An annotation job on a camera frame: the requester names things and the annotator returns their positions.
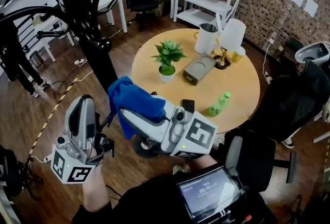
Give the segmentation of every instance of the green bottle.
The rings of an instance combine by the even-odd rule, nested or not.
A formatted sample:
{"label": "green bottle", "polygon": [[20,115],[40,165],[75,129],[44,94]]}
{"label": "green bottle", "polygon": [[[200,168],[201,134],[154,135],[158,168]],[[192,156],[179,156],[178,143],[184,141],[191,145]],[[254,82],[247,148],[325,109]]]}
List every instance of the green bottle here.
{"label": "green bottle", "polygon": [[209,110],[210,115],[215,117],[219,113],[221,113],[223,108],[226,107],[227,104],[229,103],[229,98],[230,98],[230,92],[226,92],[221,97],[219,97],[217,102],[210,107]]}

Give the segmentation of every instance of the gray box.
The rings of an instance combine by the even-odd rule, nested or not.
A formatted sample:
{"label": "gray box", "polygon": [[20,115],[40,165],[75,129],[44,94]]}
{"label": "gray box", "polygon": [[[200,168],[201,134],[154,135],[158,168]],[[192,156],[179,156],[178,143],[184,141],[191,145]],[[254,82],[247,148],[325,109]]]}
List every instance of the gray box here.
{"label": "gray box", "polygon": [[216,60],[208,55],[201,55],[193,60],[185,69],[183,76],[191,84],[197,85],[215,66]]}

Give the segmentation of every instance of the white pitcher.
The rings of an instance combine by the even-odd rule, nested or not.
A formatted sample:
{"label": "white pitcher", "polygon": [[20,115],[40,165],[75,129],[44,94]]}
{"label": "white pitcher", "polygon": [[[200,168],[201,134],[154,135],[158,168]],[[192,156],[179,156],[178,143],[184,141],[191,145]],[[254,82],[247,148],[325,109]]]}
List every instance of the white pitcher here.
{"label": "white pitcher", "polygon": [[200,24],[200,33],[198,34],[195,50],[200,54],[210,54],[218,35],[218,28],[213,24]]}

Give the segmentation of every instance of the sneaker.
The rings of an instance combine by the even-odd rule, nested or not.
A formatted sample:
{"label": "sneaker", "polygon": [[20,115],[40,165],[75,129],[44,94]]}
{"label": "sneaker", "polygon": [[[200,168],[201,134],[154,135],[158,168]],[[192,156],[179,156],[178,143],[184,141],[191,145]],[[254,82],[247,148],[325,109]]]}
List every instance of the sneaker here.
{"label": "sneaker", "polygon": [[33,97],[33,98],[38,98],[39,97],[39,94],[37,93],[37,92],[33,92],[33,94],[31,94],[31,96]]}
{"label": "sneaker", "polygon": [[39,86],[42,90],[45,90],[49,87],[49,84],[47,83],[47,80],[43,80],[42,84]]}
{"label": "sneaker", "polygon": [[292,149],[294,147],[294,144],[293,144],[291,138],[284,140],[282,143],[285,145],[285,147],[287,147],[289,149]]}

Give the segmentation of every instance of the white shelf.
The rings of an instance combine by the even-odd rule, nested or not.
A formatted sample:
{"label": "white shelf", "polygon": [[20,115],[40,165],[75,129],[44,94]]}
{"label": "white shelf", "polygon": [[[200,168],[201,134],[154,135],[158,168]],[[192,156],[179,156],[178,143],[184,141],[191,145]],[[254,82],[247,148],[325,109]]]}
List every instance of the white shelf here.
{"label": "white shelf", "polygon": [[231,11],[232,6],[220,0],[184,0],[199,6],[202,6],[212,12],[218,12],[219,14],[227,14]]}
{"label": "white shelf", "polygon": [[216,18],[206,12],[191,8],[184,12],[178,13],[177,18],[184,20],[197,27],[203,23],[210,23],[216,25]]}

